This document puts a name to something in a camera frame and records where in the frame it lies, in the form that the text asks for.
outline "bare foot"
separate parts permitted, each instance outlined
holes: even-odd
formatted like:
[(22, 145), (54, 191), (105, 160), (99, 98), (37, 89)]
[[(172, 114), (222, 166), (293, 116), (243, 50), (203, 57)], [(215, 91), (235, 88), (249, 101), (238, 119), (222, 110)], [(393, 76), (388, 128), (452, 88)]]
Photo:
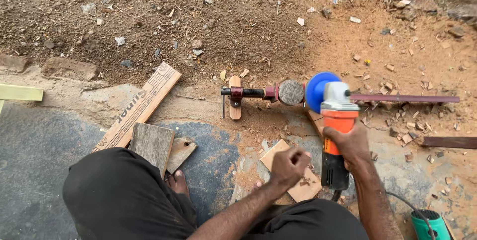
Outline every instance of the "bare foot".
[(187, 188), (186, 178), (182, 170), (177, 170), (174, 175), (170, 175), (165, 182), (176, 193), (183, 193), (189, 197), (189, 189)]

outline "wooden block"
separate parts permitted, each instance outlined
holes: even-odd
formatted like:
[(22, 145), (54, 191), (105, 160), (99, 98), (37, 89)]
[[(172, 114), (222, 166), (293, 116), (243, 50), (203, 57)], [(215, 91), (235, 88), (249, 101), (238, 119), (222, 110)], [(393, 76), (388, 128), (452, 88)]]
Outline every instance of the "wooden block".
[(169, 173), (174, 174), (196, 148), (197, 144), (188, 137), (175, 138), (172, 142), (171, 155), (167, 163)]
[(174, 134), (174, 130), (136, 122), (129, 149), (161, 170), (164, 178)]
[[(277, 152), (286, 151), (288, 149), (288, 144), (283, 139), (280, 139), (280, 141), (278, 141), (277, 144), (275, 144), (275, 146), (270, 149), (270, 151), (265, 153), (265, 155), (260, 158), (260, 161), (262, 161), (262, 163), (268, 168), (268, 170), (271, 171), (273, 157), (275, 156), (275, 154)], [(309, 186), (300, 185), (301, 181), (299, 181), (295, 184), (294, 187), (288, 190), (290, 196), (297, 202), (311, 199), (319, 192), (319, 190), (321, 190), (321, 182), (309, 168), (305, 170), (305, 175), (303, 177), (309, 179)]]
[(43, 89), (0, 84), (0, 99), (41, 101), (43, 99)]
[[(230, 77), (229, 87), (240, 87), (240, 77), (232, 76)], [(232, 120), (239, 120), (242, 117), (242, 106), (234, 108), (231, 105), (229, 106), (230, 118)]]
[(147, 80), (143, 89), (118, 116), (93, 152), (112, 147), (126, 147), (133, 135), (133, 124), (146, 122), (180, 77), (179, 72), (163, 62)]

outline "wood scrap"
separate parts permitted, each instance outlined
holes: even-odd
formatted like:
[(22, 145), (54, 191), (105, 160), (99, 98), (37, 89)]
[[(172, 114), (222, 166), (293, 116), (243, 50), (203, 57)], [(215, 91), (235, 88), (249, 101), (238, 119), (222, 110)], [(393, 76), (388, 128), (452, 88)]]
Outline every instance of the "wood scrap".
[(157, 167), (164, 178), (174, 134), (171, 129), (136, 122), (129, 149)]
[(112, 147), (126, 147), (133, 135), (133, 124), (147, 121), (180, 77), (178, 71), (163, 62), (118, 116), (93, 152)]
[(169, 173), (173, 174), (196, 148), (197, 144), (191, 138), (175, 138), (172, 142), (171, 154), (167, 162)]
[[(265, 153), (262, 158), (260, 158), (260, 161), (265, 165), (266, 168), (268, 168), (268, 170), (271, 170), (273, 157), (275, 154), (288, 149), (288, 144), (283, 139), (280, 139), (275, 146), (273, 146), (267, 153)], [(310, 185), (301, 186), (300, 182), (298, 182), (294, 187), (288, 190), (288, 193), (296, 202), (312, 199), (319, 192), (319, 190), (321, 190), (321, 182), (309, 168), (305, 169), (305, 175), (303, 178), (309, 179), (308, 183)]]

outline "wood chip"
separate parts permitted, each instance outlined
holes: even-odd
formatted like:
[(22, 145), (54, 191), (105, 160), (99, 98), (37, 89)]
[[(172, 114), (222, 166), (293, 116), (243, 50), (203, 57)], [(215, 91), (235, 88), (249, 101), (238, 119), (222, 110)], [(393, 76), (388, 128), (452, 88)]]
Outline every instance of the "wood chip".
[(248, 69), (245, 69), (241, 74), (240, 77), (245, 77), (250, 71)]

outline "pebble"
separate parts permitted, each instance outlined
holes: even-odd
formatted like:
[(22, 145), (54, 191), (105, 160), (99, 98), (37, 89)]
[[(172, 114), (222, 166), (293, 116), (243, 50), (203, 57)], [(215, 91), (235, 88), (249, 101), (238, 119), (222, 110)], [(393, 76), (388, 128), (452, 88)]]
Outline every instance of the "pebble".
[(117, 46), (121, 46), (126, 43), (126, 37), (115, 37)]
[(194, 40), (192, 42), (192, 48), (193, 49), (202, 49), (202, 48), (204, 48), (204, 45), (202, 44), (202, 42), (200, 40)]
[(130, 59), (125, 59), (123, 61), (121, 61), (121, 66), (125, 66), (125, 67), (132, 67), (133, 66), (133, 62), (130, 60)]
[(45, 42), (43, 42), (43, 45), (48, 48), (48, 49), (53, 49), (55, 48), (55, 44), (50, 42), (49, 40), (46, 40)]
[(204, 4), (212, 4), (214, 1), (213, 0), (202, 0)]

